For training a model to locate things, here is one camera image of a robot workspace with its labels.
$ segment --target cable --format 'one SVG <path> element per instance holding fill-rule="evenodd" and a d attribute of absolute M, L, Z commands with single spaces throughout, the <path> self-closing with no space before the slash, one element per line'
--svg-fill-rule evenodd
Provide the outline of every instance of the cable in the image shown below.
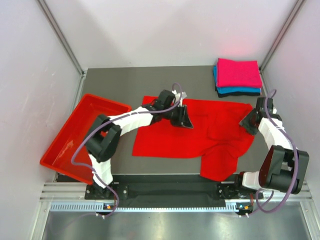
<path fill-rule="evenodd" d="M 135 114 L 162 114 L 162 113 L 165 113 L 165 112 L 169 112 L 171 111 L 172 109 L 174 109 L 175 107 L 177 107 L 183 97 L 183 90 L 182 90 L 182 87 L 181 85 L 178 83 L 178 82 L 175 82 L 173 85 L 172 85 L 172 90 L 174 90 L 175 86 L 178 86 L 179 87 L 179 91 L 180 91 L 180 96 L 179 96 L 179 100 L 176 101 L 171 107 L 165 109 L 165 110 L 156 110 L 156 111 L 139 111 L 139 112 L 131 112 L 131 113 L 128 113 L 128 114 L 125 114 L 125 115 L 121 115 L 119 117 L 116 117 L 112 120 L 109 120 L 103 124 L 101 124 L 99 127 L 97 127 L 95 130 L 93 130 L 84 140 L 83 142 L 79 145 L 79 147 L 76 149 L 76 151 L 74 152 L 73 156 L 71 157 L 71 163 L 73 165 L 76 165 L 76 166 L 83 166 L 83 167 L 86 167 L 86 168 L 89 168 L 92 170 L 92 173 L 96 176 L 96 178 L 106 187 L 108 188 L 115 196 L 116 198 L 116 203 L 115 203 L 115 206 L 113 207 L 112 211 L 105 215 L 104 217 L 107 218 L 107 217 L 110 217 L 112 214 L 115 213 L 118 205 L 119 205 L 119 196 L 118 194 L 110 187 L 108 186 L 108 184 L 106 184 L 100 177 L 99 175 L 97 174 L 96 170 L 89 164 L 86 164 L 86 163 L 83 163 L 83 162 L 76 162 L 75 159 L 78 155 L 78 153 L 80 152 L 80 150 L 85 146 L 85 144 L 87 143 L 87 141 L 92 138 L 99 130 L 101 130 L 102 128 L 104 128 L 105 126 L 107 126 L 108 124 L 112 123 L 112 122 L 115 122 L 117 120 L 120 120 L 120 119 L 123 119 L 123 118 L 126 118 L 126 117 L 129 117 L 131 115 L 135 115 Z M 60 230 L 58 233 L 54 233 L 54 234 L 59 234 L 61 233 L 63 230 L 65 230 L 67 227 L 69 227 L 71 224 L 73 224 L 76 220 L 84 217 L 84 216 L 88 216 L 88 215 L 93 215 L 95 213 L 85 213 L 79 217 L 77 217 L 76 219 L 74 219 L 73 221 L 71 221 L 70 223 L 68 223 L 62 230 Z"/>
<path fill-rule="evenodd" d="M 269 92 L 264 100 L 264 110 L 265 110 L 265 113 L 266 113 L 266 116 L 267 118 L 269 119 L 269 121 L 276 127 L 278 128 L 278 130 L 289 140 L 289 142 L 291 143 L 292 145 L 292 148 L 293 148 L 293 155 L 294 155 L 294 168 L 293 168 L 293 175 L 292 175 L 292 180 L 291 180 L 291 183 L 289 185 L 289 188 L 287 190 L 287 192 L 285 193 L 283 199 L 281 200 L 281 202 L 276 206 L 274 207 L 273 209 L 271 210 L 265 210 L 263 208 L 263 206 L 268 203 L 273 195 L 274 195 L 274 191 L 271 192 L 271 195 L 270 197 L 267 199 L 267 201 L 264 203 L 264 204 L 260 204 L 259 202 L 259 193 L 263 190 L 262 188 L 260 188 L 259 190 L 256 191 L 255 193 L 255 201 L 256 201 L 256 204 L 258 206 L 258 208 L 253 211 L 250 215 L 252 215 L 253 213 L 255 213 L 257 210 L 261 210 L 263 213 L 265 214 L 271 214 L 271 213 L 275 213 L 276 211 L 278 211 L 285 203 L 286 201 L 288 200 L 291 192 L 292 192 L 292 189 L 294 188 L 294 185 L 295 185 L 295 182 L 297 180 L 297 175 L 298 175 L 298 151 L 297 151 L 297 147 L 296 147 L 296 144 L 294 143 L 294 141 L 292 140 L 292 138 L 282 129 L 280 128 L 274 121 L 273 119 L 270 117 L 270 114 L 269 114 L 269 111 L 268 111 L 268 108 L 267 108 L 267 101 L 269 98 L 273 98 L 276 94 L 277 90 L 276 89 L 273 89 L 271 92 Z"/>

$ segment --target gray floor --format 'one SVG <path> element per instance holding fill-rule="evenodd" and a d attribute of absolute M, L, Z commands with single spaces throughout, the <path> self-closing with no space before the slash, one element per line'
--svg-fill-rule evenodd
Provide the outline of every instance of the gray floor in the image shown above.
<path fill-rule="evenodd" d="M 121 103 L 133 109 L 139 107 L 145 95 L 158 96 L 163 89 L 171 89 L 178 82 L 190 99 L 219 100 L 256 105 L 254 96 L 218 98 L 214 89 L 212 66 L 169 66 L 89 69 L 83 94 L 90 93 Z M 170 159 L 134 157 L 132 149 L 137 131 L 121 137 L 111 159 L 113 174 L 198 174 L 201 158 Z M 268 152 L 263 137 L 258 134 L 249 151 L 242 156 L 237 171 L 257 171 Z"/>
<path fill-rule="evenodd" d="M 249 218 L 235 213 L 116 213 L 102 220 L 81 212 L 51 212 L 42 240 L 310 240 L 298 202 Z"/>

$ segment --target white wall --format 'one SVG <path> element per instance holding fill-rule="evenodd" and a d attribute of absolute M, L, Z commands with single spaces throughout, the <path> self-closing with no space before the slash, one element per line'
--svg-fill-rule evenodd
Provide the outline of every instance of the white wall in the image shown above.
<path fill-rule="evenodd" d="M 264 73 L 285 129 L 310 155 L 306 179 L 320 213 L 319 13 L 320 1 L 307 0 Z"/>
<path fill-rule="evenodd" d="M 295 0 L 46 0 L 86 68 L 262 62 Z"/>
<path fill-rule="evenodd" d="M 40 158 L 70 114 L 80 76 L 36 1 L 0 7 L 0 238 L 24 240 L 54 176 Z"/>

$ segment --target purple cable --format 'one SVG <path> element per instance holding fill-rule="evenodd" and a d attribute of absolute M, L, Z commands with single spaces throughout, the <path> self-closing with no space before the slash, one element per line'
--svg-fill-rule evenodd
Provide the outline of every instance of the purple cable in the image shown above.
<path fill-rule="evenodd" d="M 83 166 L 83 167 L 87 167 L 89 169 L 92 170 L 92 173 L 96 176 L 96 178 L 106 187 L 108 188 L 115 196 L 116 198 L 116 203 L 115 203 L 115 206 L 114 208 L 112 209 L 112 211 L 105 215 L 104 217 L 107 218 L 107 217 L 110 217 L 112 214 L 115 213 L 118 205 L 119 205 L 119 196 L 118 194 L 110 187 L 108 186 L 108 184 L 106 184 L 100 177 L 99 175 L 96 173 L 96 170 L 89 164 L 86 164 L 86 163 L 83 163 L 83 162 L 76 162 L 75 159 L 78 155 L 78 153 L 80 152 L 80 150 L 85 146 L 85 144 L 87 143 L 87 141 L 93 137 L 93 135 L 95 135 L 99 130 L 101 130 L 102 128 L 104 128 L 105 126 L 107 126 L 108 124 L 114 122 L 114 121 L 117 121 L 117 120 L 120 120 L 120 119 L 123 119 L 123 118 L 126 118 L 126 117 L 129 117 L 131 115 L 135 115 L 135 114 L 162 114 L 162 113 L 165 113 L 165 112 L 169 112 L 171 111 L 172 109 L 174 109 L 176 106 L 179 105 L 181 99 L 182 99 L 182 93 L 183 93 L 183 90 L 182 90 L 182 87 L 179 83 L 175 82 L 173 85 L 172 85 L 172 90 L 174 89 L 175 86 L 178 86 L 179 87 L 179 90 L 180 90 L 180 96 L 179 96 L 179 99 L 178 101 L 176 101 L 171 107 L 165 109 L 165 110 L 158 110 L 158 111 L 139 111 L 139 112 L 132 112 L 132 113 L 128 113 L 128 114 L 125 114 L 125 115 L 122 115 L 122 116 L 119 116 L 119 117 L 116 117 L 112 120 L 109 120 L 107 122 L 105 122 L 104 124 L 101 124 L 99 127 L 97 127 L 95 130 L 93 130 L 84 140 L 83 142 L 79 145 L 79 147 L 76 149 L 76 151 L 74 152 L 73 156 L 71 157 L 71 163 L 73 165 L 76 165 L 76 166 Z M 58 233 L 54 233 L 54 235 L 58 235 L 60 234 L 63 230 L 65 230 L 67 227 L 69 227 L 71 224 L 73 224 L 75 221 L 77 221 L 78 219 L 84 217 L 84 216 L 89 216 L 89 215 L 95 215 L 95 213 L 85 213 L 83 215 L 80 215 L 79 217 L 77 217 L 76 219 L 72 220 L 70 223 L 68 223 L 62 230 L 60 230 Z"/>
<path fill-rule="evenodd" d="M 266 113 L 266 116 L 268 117 L 268 119 L 270 120 L 270 122 L 275 126 L 275 127 L 279 127 L 274 121 L 273 119 L 270 117 L 270 114 L 268 112 L 268 108 L 267 108 L 267 101 L 269 98 L 273 98 L 274 95 L 276 94 L 277 90 L 276 89 L 273 89 L 271 92 L 269 92 L 264 100 L 264 109 L 265 109 L 265 113 Z M 285 203 L 286 201 L 288 200 L 291 192 L 292 192 L 292 189 L 294 188 L 294 185 L 295 185 L 295 182 L 296 182 L 296 179 L 297 179 L 297 175 L 298 175 L 298 151 L 297 151 L 297 147 L 294 143 L 294 141 L 292 140 L 292 138 L 281 128 L 279 128 L 279 131 L 289 140 L 289 142 L 291 143 L 292 145 L 292 148 L 293 148 L 293 155 L 294 155 L 294 168 L 293 168 L 293 175 L 292 175 L 292 180 L 291 180 L 291 183 L 289 185 L 289 188 L 287 190 L 287 192 L 285 193 L 283 199 L 281 200 L 281 202 L 276 206 L 274 207 L 273 209 L 271 210 L 265 210 L 263 208 L 263 206 L 268 203 L 271 198 L 273 197 L 274 195 L 274 191 L 271 192 L 271 195 L 270 197 L 267 199 L 267 201 L 264 203 L 264 204 L 260 204 L 259 202 L 259 193 L 263 190 L 262 188 L 260 188 L 259 190 L 256 191 L 255 193 L 255 201 L 256 201 L 256 204 L 258 206 L 258 209 L 256 209 L 254 212 L 252 212 L 250 215 L 252 215 L 253 213 L 255 213 L 257 210 L 261 210 L 262 212 L 264 212 L 265 214 L 271 214 L 271 213 L 275 213 L 276 211 L 278 211 Z"/>

